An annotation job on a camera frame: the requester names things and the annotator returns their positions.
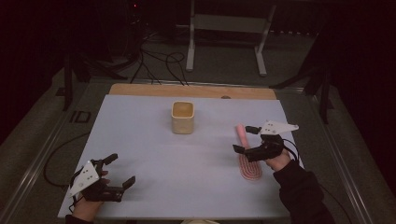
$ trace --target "white plastic part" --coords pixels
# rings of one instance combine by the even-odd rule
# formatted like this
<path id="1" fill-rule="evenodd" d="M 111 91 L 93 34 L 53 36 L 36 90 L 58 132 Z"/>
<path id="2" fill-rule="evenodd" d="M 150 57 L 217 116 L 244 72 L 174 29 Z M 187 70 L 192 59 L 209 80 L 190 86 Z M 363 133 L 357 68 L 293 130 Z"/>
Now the white plastic part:
<path id="1" fill-rule="evenodd" d="M 77 193 L 81 192 L 91 184 L 99 180 L 99 174 L 96 173 L 96 169 L 93 167 L 90 161 L 87 161 L 81 173 L 78 175 L 73 188 L 70 189 L 69 197 L 73 197 Z"/>
<path id="2" fill-rule="evenodd" d="M 260 134 L 277 135 L 280 133 L 291 132 L 298 129 L 299 127 L 296 124 L 286 124 L 272 120 L 267 120 L 262 126 L 262 130 L 260 131 Z"/>

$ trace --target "person's left hand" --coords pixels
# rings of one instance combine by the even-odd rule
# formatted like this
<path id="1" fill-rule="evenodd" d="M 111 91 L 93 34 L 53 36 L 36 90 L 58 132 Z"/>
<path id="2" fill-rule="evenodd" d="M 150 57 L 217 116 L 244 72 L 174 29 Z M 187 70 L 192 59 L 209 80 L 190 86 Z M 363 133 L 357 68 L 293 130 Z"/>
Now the person's left hand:
<path id="1" fill-rule="evenodd" d="M 103 171 L 102 175 L 107 175 L 108 171 Z M 110 180 L 102 178 L 100 181 L 103 181 L 105 184 L 108 184 Z M 72 216 L 77 217 L 81 220 L 92 222 L 99 211 L 99 208 L 102 206 L 104 202 L 90 202 L 85 200 L 80 193 L 78 196 L 79 201 L 75 205 L 75 209 L 73 211 Z"/>

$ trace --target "person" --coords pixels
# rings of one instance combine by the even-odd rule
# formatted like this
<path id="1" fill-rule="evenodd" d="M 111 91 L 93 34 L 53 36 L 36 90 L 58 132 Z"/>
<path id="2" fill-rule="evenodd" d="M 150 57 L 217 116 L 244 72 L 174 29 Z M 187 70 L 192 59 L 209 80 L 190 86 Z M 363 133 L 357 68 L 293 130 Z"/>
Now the person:
<path id="1" fill-rule="evenodd" d="M 274 178 L 280 185 L 280 201 L 290 212 L 292 224 L 320 223 L 333 224 L 332 214 L 323 203 L 324 194 L 317 178 L 307 172 L 297 161 L 290 158 L 289 152 L 265 160 L 274 172 Z M 66 224 L 93 223 L 96 213 L 103 202 L 88 202 L 81 199 L 72 215 L 66 216 Z"/>

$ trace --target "white metal stand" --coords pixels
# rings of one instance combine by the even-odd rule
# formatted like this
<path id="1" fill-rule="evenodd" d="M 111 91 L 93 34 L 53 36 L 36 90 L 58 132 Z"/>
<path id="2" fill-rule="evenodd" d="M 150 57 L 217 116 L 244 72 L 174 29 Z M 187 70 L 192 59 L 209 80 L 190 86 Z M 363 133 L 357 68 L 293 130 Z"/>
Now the white metal stand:
<path id="1" fill-rule="evenodd" d="M 262 41 L 259 46 L 255 47 L 254 52 L 256 54 L 257 65 L 259 67 L 259 74 L 261 77 L 266 77 L 267 72 L 265 69 L 264 59 L 262 57 L 262 49 L 268 36 L 275 10 L 276 6 L 271 6 L 270 13 L 266 19 L 195 14 L 194 0 L 191 0 L 190 44 L 189 52 L 187 54 L 186 70 L 191 72 L 194 66 L 195 29 L 246 32 L 262 34 Z"/>

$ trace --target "floor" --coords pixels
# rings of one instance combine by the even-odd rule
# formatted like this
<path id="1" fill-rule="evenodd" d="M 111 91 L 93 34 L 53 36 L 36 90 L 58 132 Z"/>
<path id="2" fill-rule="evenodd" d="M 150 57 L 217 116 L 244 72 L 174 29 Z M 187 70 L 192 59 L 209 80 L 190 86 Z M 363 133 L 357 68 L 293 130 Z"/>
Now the floor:
<path id="1" fill-rule="evenodd" d="M 134 83 L 158 84 L 160 81 L 162 84 L 178 84 L 177 78 L 183 80 L 184 76 L 191 85 L 225 84 L 265 88 L 296 75 L 314 40 L 302 35 L 270 34 L 263 52 L 268 76 L 260 77 L 252 48 L 254 43 L 224 43 L 208 40 L 205 36 L 197 41 L 194 70 L 186 73 L 186 59 L 182 57 L 182 54 L 187 54 L 186 40 L 180 38 L 179 41 L 169 41 L 154 35 L 142 47 L 146 51 L 146 67 L 141 67 Z M 173 54 L 181 60 L 180 65 L 163 61 L 164 54 L 172 52 L 182 53 Z M 1 146 L 0 222 L 64 223 L 63 219 L 57 218 L 57 213 L 65 191 L 53 187 L 44 177 L 53 183 L 68 183 L 103 97 L 113 83 L 128 83 L 137 69 L 138 63 L 135 63 L 120 71 L 120 75 L 128 77 L 122 81 L 104 77 L 92 70 L 89 83 L 74 82 L 75 98 L 67 111 L 63 111 L 64 98 L 56 96 L 58 89 L 63 86 L 63 70 L 54 76 L 52 87 Z M 323 125 L 318 119 L 316 98 L 301 93 L 305 82 L 306 80 L 301 80 L 285 90 L 276 91 L 276 96 L 281 100 L 285 111 L 289 111 L 288 120 L 299 120 L 308 129 L 305 134 L 295 135 L 296 143 L 299 147 L 306 148 L 302 152 L 305 166 L 315 172 L 319 182 L 330 192 L 326 194 L 325 203 L 337 223 L 348 223 L 348 218 L 352 223 L 396 223 L 395 198 L 376 168 L 336 88 L 331 88 L 332 109 L 328 110 L 330 123 Z M 73 111 L 89 111 L 92 116 L 88 122 L 73 122 Z M 97 223 L 124 222 L 97 220 Z M 138 221 L 168 222 L 179 223 L 180 220 Z M 231 224 L 241 222 L 290 223 L 286 217 L 221 221 Z"/>

